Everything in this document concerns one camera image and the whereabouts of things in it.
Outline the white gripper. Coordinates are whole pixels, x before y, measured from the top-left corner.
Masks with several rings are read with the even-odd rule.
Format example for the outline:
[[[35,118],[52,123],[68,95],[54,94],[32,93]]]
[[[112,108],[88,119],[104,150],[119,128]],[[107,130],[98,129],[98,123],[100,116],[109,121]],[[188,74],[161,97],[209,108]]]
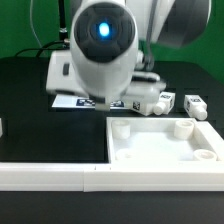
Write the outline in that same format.
[[[155,73],[135,72],[136,55],[123,54],[110,63],[95,63],[69,50],[52,53],[46,90],[52,94],[89,97],[109,104],[122,98],[154,103],[166,84]]]

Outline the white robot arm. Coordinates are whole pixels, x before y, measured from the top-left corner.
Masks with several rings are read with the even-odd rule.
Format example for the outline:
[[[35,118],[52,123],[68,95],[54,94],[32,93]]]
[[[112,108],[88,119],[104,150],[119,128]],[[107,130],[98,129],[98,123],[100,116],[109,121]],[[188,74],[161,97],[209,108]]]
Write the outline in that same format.
[[[80,0],[75,4],[70,48],[52,53],[46,90],[108,105],[133,87],[138,67],[152,59],[139,41],[172,48],[205,30],[212,0]]]

